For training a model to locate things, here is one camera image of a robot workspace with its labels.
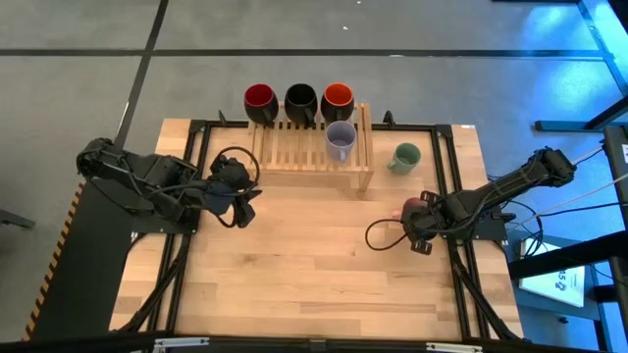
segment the wire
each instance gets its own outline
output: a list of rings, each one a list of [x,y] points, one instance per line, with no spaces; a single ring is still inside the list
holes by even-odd
[[[127,157],[121,157],[120,160],[125,165],[125,168],[127,168],[127,175],[129,176],[129,179],[131,180],[133,189],[135,189],[135,192],[137,193],[137,195],[139,195],[140,197],[144,197],[141,190],[139,189],[139,186],[137,186],[137,181],[135,181],[135,173],[133,172],[133,169],[131,169],[129,162],[127,161]]]
[[[93,180],[91,178],[88,178],[87,181],[89,181],[89,183],[96,189],[98,190],[98,192],[100,192],[101,195],[105,196],[105,198],[107,200],[109,200],[111,203],[113,203],[114,205],[120,207],[123,211],[125,211],[126,213],[128,213],[131,216],[137,216],[137,214],[139,213],[143,213],[143,212],[148,212],[150,215],[152,215],[155,210],[154,209],[137,209],[135,207],[131,207],[131,206],[124,206],[121,203],[117,202],[116,200],[114,200],[113,198],[111,198],[111,196],[107,195],[107,193],[105,191],[103,191],[103,189],[101,189],[95,182],[93,182]]]
[[[395,241],[394,241],[391,245],[388,245],[388,246],[385,246],[385,247],[382,247],[382,248],[376,248],[376,247],[374,247],[373,245],[371,245],[371,242],[369,241],[369,231],[371,230],[371,228],[372,228],[374,225],[378,225],[378,224],[383,223],[383,222],[399,222],[399,223],[401,223],[401,221],[400,221],[400,220],[398,220],[398,219],[381,219],[381,220],[376,220],[375,222],[373,222],[372,224],[370,224],[370,225],[366,228],[366,231],[364,232],[364,241],[366,241],[366,246],[368,246],[368,247],[369,247],[369,249],[371,249],[371,250],[375,250],[375,251],[385,251],[385,250],[392,249],[392,248],[394,248],[394,247],[395,247],[398,243],[400,243],[400,242],[401,242],[401,240],[403,240],[406,236],[408,236],[408,233],[405,233],[404,235],[402,235],[402,236],[401,236],[401,238],[399,238],[399,239],[395,240]]]
[[[525,224],[525,223],[526,223],[526,222],[528,222],[528,221],[531,221],[531,220],[532,220],[532,219],[534,219],[534,218],[538,218],[538,217],[540,217],[540,216],[545,215],[547,211],[551,211],[551,210],[553,210],[553,209],[556,209],[556,208],[562,207],[562,206],[564,206],[564,205],[566,205],[566,204],[569,204],[569,203],[572,203],[572,202],[574,202],[574,201],[577,201],[577,200],[580,200],[580,199],[582,199],[582,198],[585,198],[585,197],[587,197],[587,196],[589,196],[589,195],[592,195],[592,194],[594,194],[594,193],[596,193],[596,192],[598,192],[598,191],[600,191],[600,190],[602,190],[602,189],[605,189],[605,188],[607,188],[607,187],[609,187],[609,186],[611,186],[611,185],[614,185],[614,184],[616,184],[616,183],[620,182],[621,180],[623,180],[623,179],[625,179],[625,178],[627,178],[627,177],[628,177],[628,173],[624,174],[623,176],[618,177],[617,179],[615,179],[615,180],[613,180],[613,181],[611,181],[611,182],[609,182],[609,183],[607,183],[607,184],[605,184],[605,185],[603,185],[603,186],[601,186],[601,187],[598,187],[597,189],[591,190],[591,191],[589,191],[589,192],[587,192],[587,193],[585,193],[585,194],[582,194],[582,195],[580,195],[580,196],[574,197],[574,198],[569,199],[569,200],[567,200],[567,201],[561,202],[561,203],[559,203],[558,205],[555,205],[555,206],[549,207],[548,209],[545,209],[544,211],[542,211],[542,212],[540,212],[540,213],[537,213],[537,214],[535,214],[534,216],[530,217],[529,219],[527,219],[527,220],[525,220],[525,221],[523,221],[523,222],[521,222],[521,223],[517,224],[517,227],[519,227],[519,226],[521,226],[521,225]]]
[[[579,207],[579,208],[575,208],[575,209],[569,209],[569,210],[564,210],[564,211],[553,212],[553,213],[550,213],[550,214],[542,214],[542,215],[539,215],[537,217],[537,219],[540,219],[541,217],[562,215],[564,213],[569,213],[569,212],[595,210],[595,209],[598,209],[598,208],[610,207],[610,206],[626,207],[626,206],[628,206],[628,203],[611,202],[611,203],[595,205],[595,206]]]
[[[216,218],[218,219],[218,222],[220,222],[220,224],[223,225],[223,227],[235,227],[236,226],[236,215],[234,215],[234,219],[232,220],[231,224],[228,224],[227,222],[225,222],[225,220],[223,220],[218,215],[214,215],[214,216],[216,216]]]
[[[242,192],[215,193],[215,192],[212,192],[211,190],[209,190],[208,192],[211,193],[212,195],[215,195],[215,196],[225,196],[225,197],[238,197],[238,196],[242,196],[242,195],[245,195],[245,194],[249,193],[255,186],[257,186],[257,182],[259,181],[259,175],[260,175],[260,172],[259,172],[259,162],[257,162],[257,159],[255,158],[255,156],[253,156],[253,154],[250,151],[248,151],[245,148],[239,147],[239,146],[232,146],[232,147],[227,147],[227,148],[223,149],[222,151],[218,152],[218,156],[222,156],[222,155],[225,154],[225,152],[233,151],[233,150],[237,150],[237,151],[241,151],[241,152],[246,153],[248,155],[248,157],[250,157],[251,161],[253,161],[253,164],[255,165],[255,180],[253,181],[251,186],[245,188]]]
[[[602,144],[602,145],[592,149],[591,151],[585,153],[581,157],[576,158],[573,162],[571,162],[571,164],[573,164],[574,166],[577,166],[577,165],[581,164],[584,161],[588,161],[590,158],[593,158],[593,156],[595,156],[598,153],[600,153],[603,149],[604,149],[604,145]]]
[[[579,165],[579,164],[581,164],[582,162],[587,162],[587,161],[589,161],[590,159],[592,159],[592,158],[596,157],[596,155],[597,155],[598,153],[602,152],[602,151],[603,151],[603,149],[600,147],[600,149],[599,149],[598,151],[594,152],[591,156],[586,157],[586,158],[584,158],[584,159],[581,159],[580,161],[578,161],[578,162],[574,163],[574,166],[578,166],[578,165]]]
[[[248,155],[248,157],[251,158],[251,160],[253,161],[253,164],[255,165],[255,180],[253,181],[251,186],[245,188],[241,192],[217,193],[217,192],[213,192],[211,189],[207,190],[208,193],[210,193],[210,194],[212,194],[214,196],[223,196],[223,197],[238,197],[238,196],[242,196],[242,195],[245,195],[245,194],[249,193],[258,184],[259,177],[260,177],[259,162],[257,162],[257,159],[255,158],[255,156],[251,152],[249,152],[247,149],[239,147],[239,146],[227,147],[227,148],[223,149],[222,151],[218,152],[218,156],[220,157],[223,154],[225,154],[225,152],[232,151],[232,150],[242,151],[242,152],[246,153]],[[159,193],[163,193],[163,192],[167,192],[167,191],[173,191],[173,190],[179,190],[179,189],[187,189],[187,188],[204,189],[205,187],[207,187],[207,186],[204,185],[204,184],[193,184],[193,183],[188,183],[188,184],[185,184],[185,185],[172,185],[172,186],[166,186],[166,187],[162,187],[162,188],[159,188],[157,190],[148,192],[148,193],[144,194],[143,197],[149,197],[149,196],[153,196],[153,195],[156,195],[156,194],[159,194]]]

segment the mug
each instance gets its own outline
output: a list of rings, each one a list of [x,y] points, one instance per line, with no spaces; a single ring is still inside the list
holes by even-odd
[[[412,171],[421,159],[421,151],[412,143],[401,143],[394,149],[392,160],[388,164],[393,173],[406,175]]]
[[[316,91],[305,83],[293,85],[286,92],[284,101],[286,115],[300,126],[314,126],[314,117],[318,111]]]
[[[257,83],[244,92],[244,110],[249,119],[257,124],[273,127],[279,113],[277,96],[268,84]]]
[[[334,161],[344,163],[357,139],[357,131],[348,122],[333,122],[325,130],[327,154]]]
[[[321,113],[327,122],[348,120],[353,114],[353,106],[353,91],[348,85],[336,82],[325,88]]]

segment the wooden tabletop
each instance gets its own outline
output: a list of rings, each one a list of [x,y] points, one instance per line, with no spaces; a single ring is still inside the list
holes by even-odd
[[[165,120],[156,153],[181,157],[189,123]],[[453,134],[463,187],[486,183],[475,128],[453,126]],[[206,176],[217,151],[231,145],[250,148],[246,128],[213,128],[209,140]],[[396,145],[406,141],[419,147],[421,161],[408,176],[392,175],[386,164]],[[224,228],[203,212],[190,244],[176,331],[460,339],[443,240],[433,240],[430,256],[410,251],[407,240],[384,252],[372,251],[364,243],[364,230],[373,221],[389,218],[405,199],[424,189],[438,191],[430,134],[373,131],[373,143],[375,173],[364,194],[356,192],[358,181],[350,177],[262,176],[263,193],[251,202],[257,216],[247,228]],[[444,140],[441,148],[451,191]],[[244,160],[238,152],[233,156]],[[383,246],[400,237],[402,230],[399,225],[382,225],[370,235],[374,245]],[[125,324],[152,290],[164,238],[149,234],[130,252],[111,329]],[[484,294],[510,329],[521,334],[501,250],[490,241],[474,244]],[[166,293],[158,328],[165,326],[169,299]],[[466,302],[477,335],[468,293]]]

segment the black table leg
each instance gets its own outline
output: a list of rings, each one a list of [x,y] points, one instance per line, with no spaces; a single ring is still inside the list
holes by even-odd
[[[0,224],[14,225],[24,228],[32,228],[35,226],[35,222],[5,210],[0,210]]]

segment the green mug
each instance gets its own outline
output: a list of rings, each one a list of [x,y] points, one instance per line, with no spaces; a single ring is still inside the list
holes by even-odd
[[[394,149],[392,160],[388,164],[393,173],[406,175],[412,171],[421,159],[421,151],[412,143],[401,143]]]

